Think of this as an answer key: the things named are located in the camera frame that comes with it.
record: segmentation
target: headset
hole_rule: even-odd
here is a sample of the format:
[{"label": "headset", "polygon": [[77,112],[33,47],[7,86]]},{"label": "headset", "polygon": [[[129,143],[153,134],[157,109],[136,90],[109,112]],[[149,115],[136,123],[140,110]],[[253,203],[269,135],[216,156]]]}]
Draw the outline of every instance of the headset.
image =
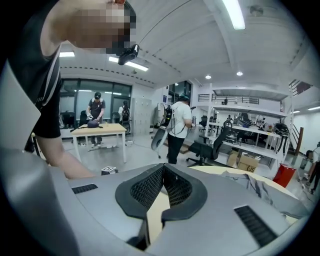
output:
[{"label": "headset", "polygon": [[[137,15],[128,1],[124,3],[124,14],[125,16],[130,16],[130,28],[135,27],[137,22]],[[134,44],[132,47],[125,47],[125,44],[129,43],[130,35],[124,35],[123,41],[112,43],[112,53],[110,52],[110,49],[106,49],[106,53],[115,54],[118,57],[118,64],[120,66],[123,66],[127,62],[130,62],[137,58],[140,50],[140,46],[138,44]]]}]

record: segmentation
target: black bag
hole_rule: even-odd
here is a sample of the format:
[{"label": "black bag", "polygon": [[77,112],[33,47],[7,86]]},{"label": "black bag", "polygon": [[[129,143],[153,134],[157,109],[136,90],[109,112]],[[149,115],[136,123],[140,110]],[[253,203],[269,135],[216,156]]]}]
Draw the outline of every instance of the black bag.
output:
[{"label": "black bag", "polygon": [[122,122],[128,122],[130,119],[130,113],[128,110],[122,111]]},{"label": "black bag", "polygon": [[98,128],[99,127],[99,122],[91,120],[88,122],[88,128]]}]

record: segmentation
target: ventilation slot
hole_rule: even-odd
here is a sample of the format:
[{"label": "ventilation slot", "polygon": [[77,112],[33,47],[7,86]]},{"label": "ventilation slot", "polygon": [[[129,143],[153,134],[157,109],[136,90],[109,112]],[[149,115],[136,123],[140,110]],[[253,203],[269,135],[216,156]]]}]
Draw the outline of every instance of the ventilation slot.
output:
[{"label": "ventilation slot", "polygon": [[87,191],[94,190],[97,188],[98,187],[95,184],[89,184],[89,185],[84,185],[84,186],[73,187],[72,190],[75,194],[79,194],[79,193],[87,192]]},{"label": "ventilation slot", "polygon": [[277,238],[275,233],[249,206],[239,207],[234,211],[261,247],[266,246]]}]

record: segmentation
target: backpack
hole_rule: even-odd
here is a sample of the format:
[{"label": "backpack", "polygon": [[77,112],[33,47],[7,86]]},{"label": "backpack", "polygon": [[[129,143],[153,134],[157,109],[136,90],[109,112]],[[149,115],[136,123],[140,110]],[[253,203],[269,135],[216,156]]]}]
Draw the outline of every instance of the backpack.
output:
[{"label": "backpack", "polygon": [[128,110],[122,111],[122,122],[128,122],[130,119],[130,113]]}]

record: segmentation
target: white wall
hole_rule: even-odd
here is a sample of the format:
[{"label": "white wall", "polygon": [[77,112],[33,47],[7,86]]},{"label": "white wall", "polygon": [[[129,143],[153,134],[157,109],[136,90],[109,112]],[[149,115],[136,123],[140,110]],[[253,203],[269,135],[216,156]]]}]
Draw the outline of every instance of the white wall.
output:
[{"label": "white wall", "polygon": [[307,150],[314,150],[320,142],[320,111],[295,115],[293,123],[298,131],[303,127],[300,152],[305,154]]}]

